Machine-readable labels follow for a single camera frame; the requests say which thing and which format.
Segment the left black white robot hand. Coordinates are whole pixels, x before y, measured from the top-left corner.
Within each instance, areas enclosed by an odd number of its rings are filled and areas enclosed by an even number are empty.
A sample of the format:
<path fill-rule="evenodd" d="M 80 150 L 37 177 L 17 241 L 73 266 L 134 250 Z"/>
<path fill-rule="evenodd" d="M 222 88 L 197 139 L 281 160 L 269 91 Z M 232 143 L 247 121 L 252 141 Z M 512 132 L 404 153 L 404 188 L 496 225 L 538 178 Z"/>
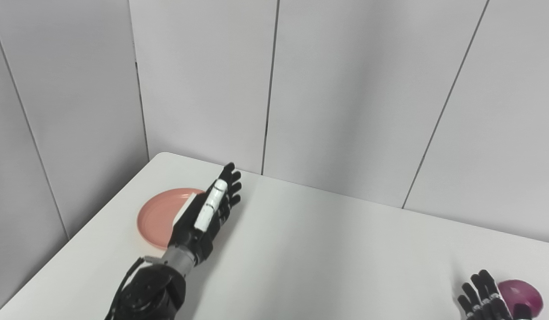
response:
<path fill-rule="evenodd" d="M 213 241 L 240 202 L 241 172 L 233 162 L 204 192 L 196 194 L 174 224 L 168 249 L 180 248 L 191 253 L 195 265 L 203 263 L 213 251 Z"/>

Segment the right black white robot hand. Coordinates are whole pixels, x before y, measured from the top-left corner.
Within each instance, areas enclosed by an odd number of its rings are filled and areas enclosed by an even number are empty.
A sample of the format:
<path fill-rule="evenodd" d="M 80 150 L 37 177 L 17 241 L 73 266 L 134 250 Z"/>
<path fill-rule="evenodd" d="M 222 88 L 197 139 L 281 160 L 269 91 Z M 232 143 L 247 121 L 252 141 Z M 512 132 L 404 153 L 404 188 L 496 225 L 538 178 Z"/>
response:
<path fill-rule="evenodd" d="M 485 269 L 471 275 L 457 297 L 465 320 L 534 320 L 543 309 L 541 293 L 528 282 L 496 282 Z"/>

